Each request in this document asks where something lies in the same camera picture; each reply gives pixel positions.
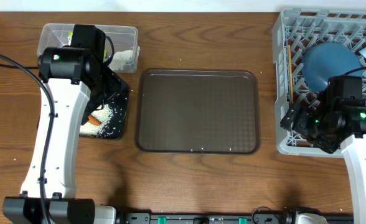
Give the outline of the pile of white rice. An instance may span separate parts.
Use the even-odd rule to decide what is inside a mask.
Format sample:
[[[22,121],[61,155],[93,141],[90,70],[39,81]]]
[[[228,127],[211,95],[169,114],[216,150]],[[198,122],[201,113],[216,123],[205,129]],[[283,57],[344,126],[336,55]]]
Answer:
[[[101,122],[95,126],[87,122],[80,127],[80,136],[86,138],[120,139],[124,132],[124,122],[128,105],[127,94],[117,94],[102,109],[91,115]]]

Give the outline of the dark blue plate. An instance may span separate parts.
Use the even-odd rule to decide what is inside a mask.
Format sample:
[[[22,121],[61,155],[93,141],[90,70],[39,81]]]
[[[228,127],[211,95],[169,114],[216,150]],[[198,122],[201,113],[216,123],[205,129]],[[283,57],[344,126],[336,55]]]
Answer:
[[[326,42],[311,47],[301,60],[301,73],[313,92],[324,91],[330,77],[345,74],[362,65],[350,49],[344,45]]]

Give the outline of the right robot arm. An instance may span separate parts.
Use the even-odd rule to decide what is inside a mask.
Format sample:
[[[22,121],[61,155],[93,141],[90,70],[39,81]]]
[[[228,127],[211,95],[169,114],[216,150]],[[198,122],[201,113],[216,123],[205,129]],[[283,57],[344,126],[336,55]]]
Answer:
[[[327,97],[316,110],[293,104],[280,126],[297,132],[325,153],[341,152],[349,175],[354,222],[366,223],[366,106],[363,99]]]

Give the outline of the silver green snack wrapper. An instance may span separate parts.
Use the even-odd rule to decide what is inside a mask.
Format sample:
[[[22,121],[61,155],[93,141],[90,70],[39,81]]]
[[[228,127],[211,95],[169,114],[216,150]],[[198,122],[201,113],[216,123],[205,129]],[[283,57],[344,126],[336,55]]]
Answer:
[[[72,43],[72,37],[73,37],[73,32],[69,32],[68,33],[68,36],[67,36],[68,45],[71,45],[71,43]]]

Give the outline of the white tissue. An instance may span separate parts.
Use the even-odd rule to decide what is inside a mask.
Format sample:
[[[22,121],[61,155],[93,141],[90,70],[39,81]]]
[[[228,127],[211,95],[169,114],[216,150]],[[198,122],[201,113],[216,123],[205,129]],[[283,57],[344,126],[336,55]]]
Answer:
[[[112,70],[123,71],[124,67],[133,61],[133,51],[124,50],[116,52],[113,56],[113,60],[109,64]]]

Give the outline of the orange carrot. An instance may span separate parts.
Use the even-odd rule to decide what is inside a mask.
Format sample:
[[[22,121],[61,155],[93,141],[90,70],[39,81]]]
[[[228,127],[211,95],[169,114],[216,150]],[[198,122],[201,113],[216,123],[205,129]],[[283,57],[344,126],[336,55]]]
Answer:
[[[97,120],[95,117],[93,117],[92,115],[88,116],[88,122],[92,125],[95,125],[95,126],[100,126],[101,125],[101,122],[99,120]]]

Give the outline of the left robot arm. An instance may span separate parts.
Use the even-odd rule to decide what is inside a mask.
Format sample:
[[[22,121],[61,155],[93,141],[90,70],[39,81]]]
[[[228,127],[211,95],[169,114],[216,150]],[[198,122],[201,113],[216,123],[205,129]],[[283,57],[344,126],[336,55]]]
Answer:
[[[6,197],[13,223],[118,223],[115,207],[77,199],[80,125],[91,92],[99,93],[101,53],[48,47],[39,57],[41,109],[34,153],[18,197]]]

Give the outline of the wooden chopstick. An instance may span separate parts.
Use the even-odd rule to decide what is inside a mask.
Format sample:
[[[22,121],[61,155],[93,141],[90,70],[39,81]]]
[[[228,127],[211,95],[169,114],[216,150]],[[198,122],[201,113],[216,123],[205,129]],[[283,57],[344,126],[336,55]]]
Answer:
[[[289,95],[290,102],[294,104],[294,90],[293,90],[293,70],[292,70],[292,57],[291,57],[291,45],[288,44],[288,68],[289,68]]]

